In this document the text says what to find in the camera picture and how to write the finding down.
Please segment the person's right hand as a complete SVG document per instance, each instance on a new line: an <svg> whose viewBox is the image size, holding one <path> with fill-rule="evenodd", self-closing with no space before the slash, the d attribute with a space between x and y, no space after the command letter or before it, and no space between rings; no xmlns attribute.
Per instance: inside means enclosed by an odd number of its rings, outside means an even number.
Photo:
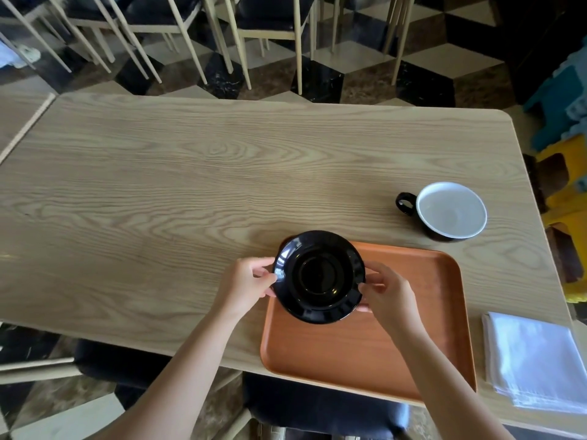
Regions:
<svg viewBox="0 0 587 440"><path fill-rule="evenodd" d="M357 311L371 312L394 341L426 338L427 332L417 308L415 293L410 283L390 267L366 260L363 283L383 283L382 294L363 295Z"/></svg>

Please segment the person's left hand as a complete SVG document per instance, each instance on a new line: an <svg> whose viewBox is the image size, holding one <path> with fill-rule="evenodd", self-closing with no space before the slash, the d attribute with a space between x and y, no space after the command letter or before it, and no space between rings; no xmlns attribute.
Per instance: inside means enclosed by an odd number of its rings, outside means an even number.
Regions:
<svg viewBox="0 0 587 440"><path fill-rule="evenodd" d="M262 297L275 297L272 286L257 286L254 269L273 266L274 257L238 258L224 271L210 313L226 321L238 322Z"/></svg>

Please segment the black saucer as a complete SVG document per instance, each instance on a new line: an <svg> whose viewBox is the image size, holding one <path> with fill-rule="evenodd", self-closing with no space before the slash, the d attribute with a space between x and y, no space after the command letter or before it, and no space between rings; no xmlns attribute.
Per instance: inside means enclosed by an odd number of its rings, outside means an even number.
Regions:
<svg viewBox="0 0 587 440"><path fill-rule="evenodd" d="M275 297L293 317L315 325L332 324L356 311L363 299L358 288L366 268L358 249L326 230L309 230L286 238L272 273Z"/></svg>

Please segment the person's right forearm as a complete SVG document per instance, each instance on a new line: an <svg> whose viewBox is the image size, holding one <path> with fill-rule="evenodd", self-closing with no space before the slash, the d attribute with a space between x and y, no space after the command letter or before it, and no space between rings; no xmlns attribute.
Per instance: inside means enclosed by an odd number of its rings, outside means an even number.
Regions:
<svg viewBox="0 0 587 440"><path fill-rule="evenodd" d="M443 440L515 440L421 324L385 324Z"/></svg>

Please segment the person's left forearm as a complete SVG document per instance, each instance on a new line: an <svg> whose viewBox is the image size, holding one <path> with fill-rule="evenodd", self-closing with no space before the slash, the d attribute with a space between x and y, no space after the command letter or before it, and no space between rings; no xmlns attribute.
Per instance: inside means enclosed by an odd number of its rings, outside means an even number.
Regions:
<svg viewBox="0 0 587 440"><path fill-rule="evenodd" d="M136 404L86 440L190 440L227 342L254 303L213 305Z"/></svg>

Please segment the orange wooden tray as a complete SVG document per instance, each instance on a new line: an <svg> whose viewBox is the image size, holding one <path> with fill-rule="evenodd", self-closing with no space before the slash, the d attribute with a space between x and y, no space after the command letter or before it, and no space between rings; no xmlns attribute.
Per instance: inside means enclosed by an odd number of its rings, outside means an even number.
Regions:
<svg viewBox="0 0 587 440"><path fill-rule="evenodd" d="M473 349L461 269L442 251L355 242L363 259L383 263L415 292L426 331L473 391ZM421 404L399 350L372 313L353 311L332 324L313 325L269 299L260 342L264 367L277 375Z"/></svg>

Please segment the black cup with white inside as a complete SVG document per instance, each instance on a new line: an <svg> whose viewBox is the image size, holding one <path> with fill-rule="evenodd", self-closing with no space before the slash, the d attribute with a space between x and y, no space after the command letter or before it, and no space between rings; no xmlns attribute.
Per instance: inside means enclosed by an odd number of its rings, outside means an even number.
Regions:
<svg viewBox="0 0 587 440"><path fill-rule="evenodd" d="M435 182L418 194L401 192L395 205L437 242L458 242L478 236L488 222L482 199L455 182Z"/></svg>

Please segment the white folded napkin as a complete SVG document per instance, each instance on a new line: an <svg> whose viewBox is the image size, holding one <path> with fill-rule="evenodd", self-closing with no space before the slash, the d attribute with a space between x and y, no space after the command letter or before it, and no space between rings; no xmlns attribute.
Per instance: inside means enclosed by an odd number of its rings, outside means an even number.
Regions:
<svg viewBox="0 0 587 440"><path fill-rule="evenodd" d="M587 369L570 328L488 312L485 379L514 407L587 415Z"/></svg>

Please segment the yellow plastic stool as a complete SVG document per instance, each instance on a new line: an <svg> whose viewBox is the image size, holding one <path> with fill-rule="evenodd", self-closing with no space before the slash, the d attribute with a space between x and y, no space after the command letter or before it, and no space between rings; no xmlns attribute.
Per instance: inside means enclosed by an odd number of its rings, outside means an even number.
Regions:
<svg viewBox="0 0 587 440"><path fill-rule="evenodd" d="M569 230L583 276L562 284L568 303L587 302L587 136L577 134L554 143L539 152L535 159L543 162L561 156L568 172L568 182L545 200L548 211L542 215L545 228L562 223Z"/></svg>

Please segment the blue plastic stool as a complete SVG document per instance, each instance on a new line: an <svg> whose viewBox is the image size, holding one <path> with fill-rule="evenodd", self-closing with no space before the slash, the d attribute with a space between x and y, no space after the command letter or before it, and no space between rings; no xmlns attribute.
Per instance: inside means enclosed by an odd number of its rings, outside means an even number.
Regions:
<svg viewBox="0 0 587 440"><path fill-rule="evenodd" d="M523 108L529 111L537 105L545 124L532 137L534 151L587 132L587 45L571 53Z"/></svg>

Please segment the dark wooden cabinet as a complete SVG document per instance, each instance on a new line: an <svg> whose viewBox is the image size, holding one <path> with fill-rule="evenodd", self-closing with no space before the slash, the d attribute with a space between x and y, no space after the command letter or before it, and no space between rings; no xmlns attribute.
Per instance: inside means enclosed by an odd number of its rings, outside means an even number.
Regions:
<svg viewBox="0 0 587 440"><path fill-rule="evenodd" d="M517 102L525 103L587 37L587 0L489 0Z"/></svg>

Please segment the white cloth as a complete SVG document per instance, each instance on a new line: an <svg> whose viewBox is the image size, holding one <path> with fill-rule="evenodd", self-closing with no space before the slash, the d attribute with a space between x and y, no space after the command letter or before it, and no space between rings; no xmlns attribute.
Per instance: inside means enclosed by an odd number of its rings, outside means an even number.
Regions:
<svg viewBox="0 0 587 440"><path fill-rule="evenodd" d="M25 66L33 66L41 59L41 52L24 44L19 44L15 48L0 42L0 68L13 67L16 69Z"/></svg>

